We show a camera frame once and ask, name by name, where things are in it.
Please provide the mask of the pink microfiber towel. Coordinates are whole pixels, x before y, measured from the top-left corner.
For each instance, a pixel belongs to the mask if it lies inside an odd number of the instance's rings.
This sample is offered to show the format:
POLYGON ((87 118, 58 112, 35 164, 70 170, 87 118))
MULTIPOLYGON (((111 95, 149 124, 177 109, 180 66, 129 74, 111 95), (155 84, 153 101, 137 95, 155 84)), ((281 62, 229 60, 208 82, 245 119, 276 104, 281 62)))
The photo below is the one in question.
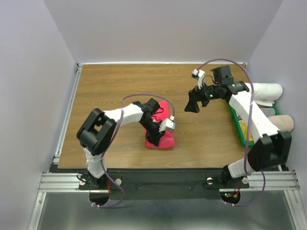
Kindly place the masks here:
MULTIPOLYGON (((151 118, 156 122, 162 122, 163 120, 165 120, 166 118, 170 118, 171 116, 167 101, 160 101, 159 105, 160 109, 158 109, 157 112, 151 116, 151 118)), ((155 146, 148 140, 145 140, 145 146, 150 149, 172 149, 175 146, 173 133, 167 130, 165 134, 161 137, 159 141, 159 146, 155 146)))

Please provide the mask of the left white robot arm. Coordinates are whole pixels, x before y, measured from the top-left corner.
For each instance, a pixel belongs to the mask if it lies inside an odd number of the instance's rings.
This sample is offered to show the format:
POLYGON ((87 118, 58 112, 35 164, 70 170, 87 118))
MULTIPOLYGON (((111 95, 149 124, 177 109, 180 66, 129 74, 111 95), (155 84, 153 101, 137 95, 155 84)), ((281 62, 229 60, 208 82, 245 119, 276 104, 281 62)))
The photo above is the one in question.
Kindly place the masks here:
POLYGON ((121 126, 140 123, 146 130, 146 140, 158 147, 168 125, 173 127, 173 117, 164 120, 156 118, 158 110, 163 108, 153 98, 146 103, 135 101, 115 110, 92 110, 77 132, 77 139, 86 155, 88 170, 88 178, 81 181, 97 189, 106 185, 104 154, 121 126))

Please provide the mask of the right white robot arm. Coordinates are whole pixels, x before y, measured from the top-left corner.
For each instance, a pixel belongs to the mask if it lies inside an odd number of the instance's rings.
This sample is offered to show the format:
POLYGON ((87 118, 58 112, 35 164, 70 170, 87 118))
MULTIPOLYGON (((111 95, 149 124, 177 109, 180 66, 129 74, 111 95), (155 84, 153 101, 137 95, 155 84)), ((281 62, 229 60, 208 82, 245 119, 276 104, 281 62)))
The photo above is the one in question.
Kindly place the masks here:
POLYGON ((204 82, 205 72, 193 70, 192 77, 198 83, 189 91, 189 101, 184 110, 198 113, 198 102, 206 107, 210 100, 223 99, 245 122, 254 140, 254 145, 248 148, 244 158, 223 167, 221 183, 231 187, 238 182, 238 178, 286 163, 291 134, 282 132, 268 119, 253 100, 251 85, 235 81, 229 66, 214 68, 212 72, 213 84, 207 85, 204 82))

